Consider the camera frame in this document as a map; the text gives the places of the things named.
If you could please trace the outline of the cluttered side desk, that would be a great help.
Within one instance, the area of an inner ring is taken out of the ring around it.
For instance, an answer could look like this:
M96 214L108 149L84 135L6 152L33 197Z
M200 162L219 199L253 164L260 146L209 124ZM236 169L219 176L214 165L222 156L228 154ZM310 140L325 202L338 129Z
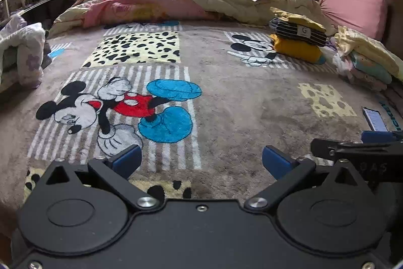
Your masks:
M55 19L72 5L72 0L41 0L28 8L17 10L14 15L20 15L27 24L41 22L45 30L49 30ZM8 0L1 0L1 28L11 20Z

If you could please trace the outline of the smartphone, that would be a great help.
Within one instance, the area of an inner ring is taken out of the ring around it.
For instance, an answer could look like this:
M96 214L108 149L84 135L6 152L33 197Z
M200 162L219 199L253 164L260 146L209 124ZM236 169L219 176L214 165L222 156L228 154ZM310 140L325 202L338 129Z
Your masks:
M373 109L369 109L367 107L363 107L362 109L363 115L371 128L371 131L375 132L387 132L388 129L383 122L381 114Z

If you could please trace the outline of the black striped folded garment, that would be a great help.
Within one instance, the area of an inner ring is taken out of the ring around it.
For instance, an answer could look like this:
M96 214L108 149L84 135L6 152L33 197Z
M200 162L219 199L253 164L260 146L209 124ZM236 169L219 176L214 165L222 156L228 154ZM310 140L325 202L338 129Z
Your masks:
M324 32L305 27L301 24L274 18L269 22L269 27L277 36L282 38L300 40L316 46L325 46L326 44L326 35Z

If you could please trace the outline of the pale yellow folded clothes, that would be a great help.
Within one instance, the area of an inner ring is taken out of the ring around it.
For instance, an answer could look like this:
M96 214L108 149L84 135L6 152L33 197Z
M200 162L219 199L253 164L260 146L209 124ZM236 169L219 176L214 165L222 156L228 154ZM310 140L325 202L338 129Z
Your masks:
M397 55L387 50L378 40L340 25L334 38L338 54L341 58L346 57L352 51L358 52L373 62L380 64L395 78L402 80L403 61Z

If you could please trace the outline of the pink pillow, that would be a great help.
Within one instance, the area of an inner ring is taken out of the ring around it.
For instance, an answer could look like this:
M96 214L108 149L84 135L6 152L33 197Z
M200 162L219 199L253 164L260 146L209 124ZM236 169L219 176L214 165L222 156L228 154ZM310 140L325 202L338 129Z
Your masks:
M381 41L387 21L386 0L319 0L322 13L335 25Z

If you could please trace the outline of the white floral garment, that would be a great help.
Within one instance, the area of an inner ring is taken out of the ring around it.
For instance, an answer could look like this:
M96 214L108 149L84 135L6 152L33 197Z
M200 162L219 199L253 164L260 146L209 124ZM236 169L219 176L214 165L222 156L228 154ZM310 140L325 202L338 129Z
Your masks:
M43 68L51 63L47 31L40 22L28 24L15 14L1 23L1 91L18 83L35 89L42 83Z

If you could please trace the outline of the Mickey Mouse bed blanket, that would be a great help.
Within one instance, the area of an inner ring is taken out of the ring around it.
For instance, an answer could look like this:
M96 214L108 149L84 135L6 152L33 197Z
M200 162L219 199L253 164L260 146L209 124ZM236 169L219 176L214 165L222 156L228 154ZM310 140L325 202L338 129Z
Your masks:
M272 182L265 145L308 156L313 138L358 141L363 109L402 129L400 106L333 65L276 54L266 29L168 22L49 40L32 91L1 94L1 229L55 159L84 164L135 143L132 182L167 197L245 199Z

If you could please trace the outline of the yellow folded garment top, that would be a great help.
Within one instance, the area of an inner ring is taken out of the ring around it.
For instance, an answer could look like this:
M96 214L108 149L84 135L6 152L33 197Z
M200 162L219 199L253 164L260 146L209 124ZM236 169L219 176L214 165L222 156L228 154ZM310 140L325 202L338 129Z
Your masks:
M275 15L276 18L282 20L283 22L299 24L304 27L308 27L309 29L321 31L323 33L326 32L326 29L322 24L317 23L304 15L286 12L275 7L270 7L270 11Z

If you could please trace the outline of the mustard folded garment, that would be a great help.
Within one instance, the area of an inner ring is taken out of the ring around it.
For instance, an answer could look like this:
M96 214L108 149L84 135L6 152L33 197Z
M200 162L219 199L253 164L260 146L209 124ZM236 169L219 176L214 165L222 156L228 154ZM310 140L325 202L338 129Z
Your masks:
M276 34L270 34L270 38L273 40L274 49L278 53L309 62L310 64L322 65L326 62L318 46L300 40L282 38Z

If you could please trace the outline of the teal pink folded clothes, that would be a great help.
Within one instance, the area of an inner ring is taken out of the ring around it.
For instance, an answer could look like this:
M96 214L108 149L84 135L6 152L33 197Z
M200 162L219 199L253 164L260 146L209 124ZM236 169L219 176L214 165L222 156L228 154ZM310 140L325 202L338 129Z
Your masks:
M381 92L392 82L392 76L386 69L358 52L352 51L345 57L336 53L332 62L338 75L353 85Z

